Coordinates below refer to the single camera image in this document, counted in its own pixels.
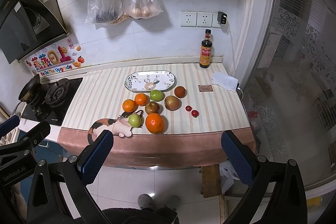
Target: frying pan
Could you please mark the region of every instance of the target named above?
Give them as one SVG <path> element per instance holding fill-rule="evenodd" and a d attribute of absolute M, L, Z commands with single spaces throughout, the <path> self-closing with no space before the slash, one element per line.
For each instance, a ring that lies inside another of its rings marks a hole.
<path fill-rule="evenodd" d="M 19 94 L 19 103 L 16 105 L 16 107 L 14 108 L 11 116 L 14 115 L 14 113 L 16 112 L 19 104 L 21 104 L 21 102 L 28 102 L 32 96 L 34 95 L 34 93 L 41 87 L 41 83 L 40 83 L 40 75 L 34 75 L 27 84 L 25 84 L 25 86 L 23 87 L 23 89 L 21 90 L 20 94 Z"/>

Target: green apple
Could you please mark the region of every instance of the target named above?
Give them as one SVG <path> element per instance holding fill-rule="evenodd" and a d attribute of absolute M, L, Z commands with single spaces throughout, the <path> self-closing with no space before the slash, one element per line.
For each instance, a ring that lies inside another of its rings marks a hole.
<path fill-rule="evenodd" d="M 161 90 L 152 90 L 149 95 L 151 97 L 151 100 L 155 102 L 161 101 L 163 98 L 163 93 Z"/>
<path fill-rule="evenodd" d="M 139 127 L 141 124 L 141 117 L 138 114 L 133 113 L 128 117 L 128 122 L 132 127 Z"/>

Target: orange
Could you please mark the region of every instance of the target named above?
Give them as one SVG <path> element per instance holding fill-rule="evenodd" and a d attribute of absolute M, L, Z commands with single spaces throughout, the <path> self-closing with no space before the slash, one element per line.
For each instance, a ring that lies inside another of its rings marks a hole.
<path fill-rule="evenodd" d="M 123 110 L 125 112 L 131 113 L 135 110 L 136 107 L 137 107 L 137 105 L 131 99 L 127 99 L 123 102 Z"/>
<path fill-rule="evenodd" d="M 148 131 L 152 134 L 161 134 L 165 127 L 163 118 L 157 113 L 148 114 L 145 124 Z"/>
<path fill-rule="evenodd" d="M 148 97 L 145 93 L 139 93 L 135 96 L 134 101 L 138 106 L 144 106 L 147 104 Z"/>

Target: black stovetop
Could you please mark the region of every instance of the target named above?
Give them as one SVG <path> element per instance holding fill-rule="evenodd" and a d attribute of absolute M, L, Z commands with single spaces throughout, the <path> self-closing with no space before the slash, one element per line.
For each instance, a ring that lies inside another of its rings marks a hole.
<path fill-rule="evenodd" d="M 41 121 L 47 121 L 50 124 L 53 124 L 55 126 L 61 126 L 62 122 L 64 120 L 65 114 L 67 113 L 67 110 L 70 106 L 70 103 L 72 101 L 72 99 L 74 98 L 76 91 L 79 88 L 79 85 L 81 84 L 83 78 L 75 78 L 75 79 L 70 79 L 70 84 L 69 84 L 69 90 L 68 93 L 66 95 L 65 98 L 65 102 L 58 108 L 53 108 L 50 109 L 50 107 L 48 107 L 46 105 L 46 103 L 43 101 L 43 103 L 41 104 L 41 107 L 44 109 L 48 109 L 46 111 L 46 115 L 48 115 L 48 113 L 50 113 L 47 117 L 43 117 L 43 115 L 36 115 L 33 113 L 32 107 L 31 105 L 27 104 L 25 110 L 22 113 L 22 118 L 28 119 L 28 120 L 33 120 L 33 121 L 37 121 L 37 122 L 41 122 Z M 53 85 L 54 83 L 48 83 L 48 84 L 43 84 L 42 85 L 42 89 L 45 90 L 45 93 L 48 91 L 48 89 Z"/>

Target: plate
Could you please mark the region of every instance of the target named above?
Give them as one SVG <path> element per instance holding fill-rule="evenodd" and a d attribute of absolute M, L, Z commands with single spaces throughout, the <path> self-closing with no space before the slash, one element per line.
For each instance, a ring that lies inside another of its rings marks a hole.
<path fill-rule="evenodd" d="M 138 71 L 128 75 L 125 87 L 134 92 L 150 92 L 167 90 L 175 83 L 175 76 L 170 71 Z"/>

